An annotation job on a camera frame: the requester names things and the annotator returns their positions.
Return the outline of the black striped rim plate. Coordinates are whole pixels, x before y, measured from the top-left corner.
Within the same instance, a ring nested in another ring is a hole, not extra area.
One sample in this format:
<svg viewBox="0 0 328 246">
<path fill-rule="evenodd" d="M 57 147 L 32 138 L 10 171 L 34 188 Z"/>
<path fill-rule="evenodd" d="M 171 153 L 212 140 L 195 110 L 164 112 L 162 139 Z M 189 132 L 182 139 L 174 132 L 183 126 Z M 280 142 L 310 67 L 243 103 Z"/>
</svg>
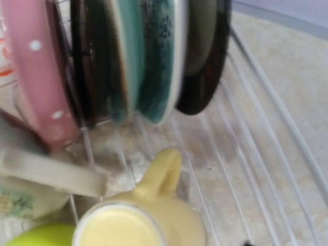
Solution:
<svg viewBox="0 0 328 246">
<path fill-rule="evenodd" d="M 232 1 L 190 1 L 188 43 L 176 109 L 203 111 L 220 83 L 230 38 Z"/>
</svg>

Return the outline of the white floral mug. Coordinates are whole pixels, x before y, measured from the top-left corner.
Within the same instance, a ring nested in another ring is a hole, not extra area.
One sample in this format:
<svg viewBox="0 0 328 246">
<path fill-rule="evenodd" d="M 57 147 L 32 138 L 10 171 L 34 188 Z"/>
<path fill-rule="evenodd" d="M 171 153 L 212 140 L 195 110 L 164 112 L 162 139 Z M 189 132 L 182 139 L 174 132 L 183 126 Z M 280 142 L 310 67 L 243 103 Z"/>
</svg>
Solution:
<svg viewBox="0 0 328 246">
<path fill-rule="evenodd" d="M 43 220 L 60 211 L 72 194 L 101 197 L 106 175 L 66 160 L 20 149 L 1 149 L 1 216 Z"/>
</svg>

